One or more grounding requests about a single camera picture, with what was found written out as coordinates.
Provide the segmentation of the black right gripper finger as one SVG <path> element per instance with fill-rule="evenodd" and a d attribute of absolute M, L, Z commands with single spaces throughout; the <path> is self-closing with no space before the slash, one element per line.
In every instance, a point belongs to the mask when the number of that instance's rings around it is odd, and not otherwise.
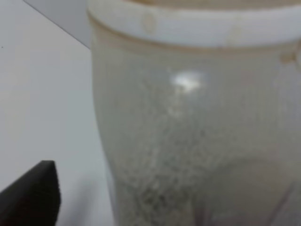
<path fill-rule="evenodd" d="M 55 161 L 41 161 L 0 193 L 2 226 L 54 226 L 61 205 Z"/>

